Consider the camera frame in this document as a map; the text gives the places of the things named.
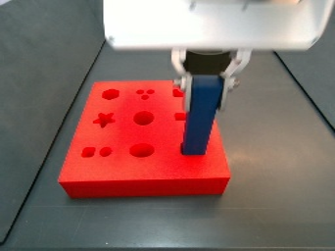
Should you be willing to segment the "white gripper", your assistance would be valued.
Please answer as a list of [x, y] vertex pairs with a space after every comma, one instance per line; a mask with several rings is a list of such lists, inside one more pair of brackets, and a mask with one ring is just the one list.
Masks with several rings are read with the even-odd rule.
[[235, 50], [220, 77], [219, 110], [246, 68], [251, 50], [306, 50], [320, 38], [335, 0], [103, 0], [104, 36], [116, 49], [171, 50], [174, 85], [191, 107], [186, 50]]

